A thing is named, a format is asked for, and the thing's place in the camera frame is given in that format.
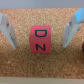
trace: cork board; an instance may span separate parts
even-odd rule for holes
[[[67,48],[62,47],[65,24],[78,8],[1,9],[14,26],[16,50],[0,33],[0,76],[39,78],[84,78],[84,24]],[[31,25],[51,25],[51,52],[32,53],[29,45]]]

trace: red cube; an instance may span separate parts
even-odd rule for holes
[[[51,50],[51,26],[32,25],[29,36],[32,52],[50,53]]]

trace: cork surface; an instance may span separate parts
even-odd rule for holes
[[[84,78],[84,24],[67,48],[62,47],[65,24],[78,8],[1,9],[14,26],[18,39],[16,50],[0,33],[0,76]],[[51,52],[32,53],[29,45],[31,25],[51,25]]]

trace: pink block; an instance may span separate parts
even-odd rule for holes
[[[32,25],[29,36],[32,52],[50,53],[51,50],[51,26]]]

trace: black letter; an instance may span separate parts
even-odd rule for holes
[[[38,35],[37,35],[37,31],[45,31],[45,35],[44,35],[44,36],[38,36]],[[47,30],[35,30],[35,35],[36,35],[37,37],[45,37],[45,36],[47,35]]]
[[[36,44],[36,50],[38,50],[38,47],[40,47],[43,51],[45,51],[45,44],[43,44],[44,49],[42,47],[40,47],[38,44]]]

